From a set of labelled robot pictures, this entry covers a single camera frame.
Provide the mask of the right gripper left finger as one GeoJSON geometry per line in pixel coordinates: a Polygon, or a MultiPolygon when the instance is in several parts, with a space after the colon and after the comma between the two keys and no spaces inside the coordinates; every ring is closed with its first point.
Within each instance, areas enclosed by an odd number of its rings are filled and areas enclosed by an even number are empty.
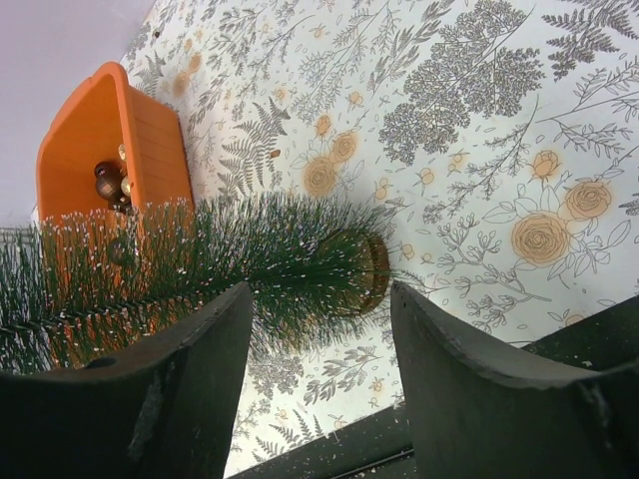
{"type": "Polygon", "coordinates": [[[220,478],[253,325],[239,283],[81,369],[1,377],[5,478],[220,478]]]}

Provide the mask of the small green christmas tree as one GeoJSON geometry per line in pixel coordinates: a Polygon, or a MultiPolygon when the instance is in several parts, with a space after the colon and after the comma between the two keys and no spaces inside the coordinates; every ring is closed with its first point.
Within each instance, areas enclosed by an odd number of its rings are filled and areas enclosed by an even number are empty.
{"type": "Polygon", "coordinates": [[[238,202],[94,211],[1,234],[1,368],[81,367],[244,283],[250,352],[314,349],[363,334],[393,266],[380,208],[263,194],[238,202]]]}

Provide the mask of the orange plastic bin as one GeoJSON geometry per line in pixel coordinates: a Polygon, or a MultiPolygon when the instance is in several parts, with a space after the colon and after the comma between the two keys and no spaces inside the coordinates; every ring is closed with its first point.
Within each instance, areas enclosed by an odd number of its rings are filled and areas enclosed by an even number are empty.
{"type": "Polygon", "coordinates": [[[82,366],[172,320],[193,292],[194,200],[177,114],[106,63],[53,120],[36,183],[52,364],[82,366]],[[103,161],[129,177],[130,197],[97,194],[103,161]]]}

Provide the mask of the small gold bauble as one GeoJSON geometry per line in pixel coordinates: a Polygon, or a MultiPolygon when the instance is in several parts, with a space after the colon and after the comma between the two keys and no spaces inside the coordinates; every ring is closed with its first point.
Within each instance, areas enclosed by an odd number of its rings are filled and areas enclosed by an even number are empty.
{"type": "Polygon", "coordinates": [[[125,196],[127,196],[127,197],[131,196],[132,184],[131,184],[128,176],[125,176],[122,179],[121,184],[120,184],[120,188],[121,188],[122,193],[125,196]]]}

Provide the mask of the small dark brown bauble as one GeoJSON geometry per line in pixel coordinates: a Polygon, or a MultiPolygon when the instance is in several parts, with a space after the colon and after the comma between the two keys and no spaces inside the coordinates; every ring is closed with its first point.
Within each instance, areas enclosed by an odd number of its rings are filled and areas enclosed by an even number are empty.
{"type": "Polygon", "coordinates": [[[121,170],[117,163],[112,161],[103,161],[95,166],[94,175],[96,178],[102,176],[120,176],[121,170]]]}

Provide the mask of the floral table mat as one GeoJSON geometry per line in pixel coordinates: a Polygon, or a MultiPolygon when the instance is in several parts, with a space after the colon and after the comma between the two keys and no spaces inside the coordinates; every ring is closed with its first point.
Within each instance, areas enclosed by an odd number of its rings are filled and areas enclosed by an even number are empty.
{"type": "Polygon", "coordinates": [[[333,195],[517,346],[638,292],[634,1],[159,1],[122,61],[194,193],[333,195]]]}

